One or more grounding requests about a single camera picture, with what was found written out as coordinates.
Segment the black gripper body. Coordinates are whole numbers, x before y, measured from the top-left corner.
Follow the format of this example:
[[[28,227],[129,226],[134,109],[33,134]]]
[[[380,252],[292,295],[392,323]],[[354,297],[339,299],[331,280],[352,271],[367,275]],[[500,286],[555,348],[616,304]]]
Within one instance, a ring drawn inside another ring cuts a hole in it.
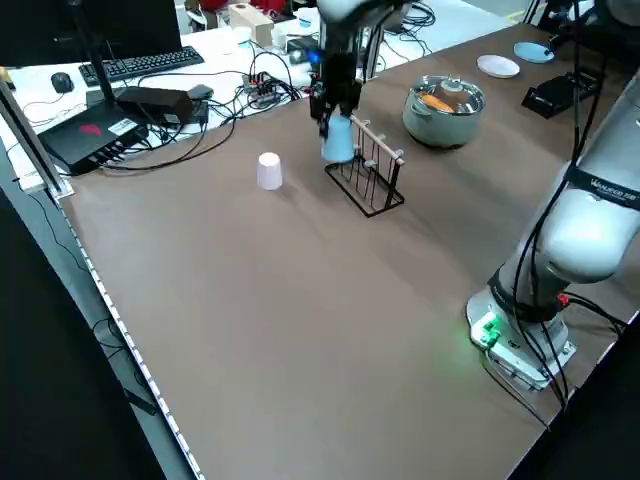
[[[356,78],[357,56],[353,52],[322,52],[317,71],[311,76],[309,100],[326,102],[330,115],[340,100],[361,94],[361,81]]]

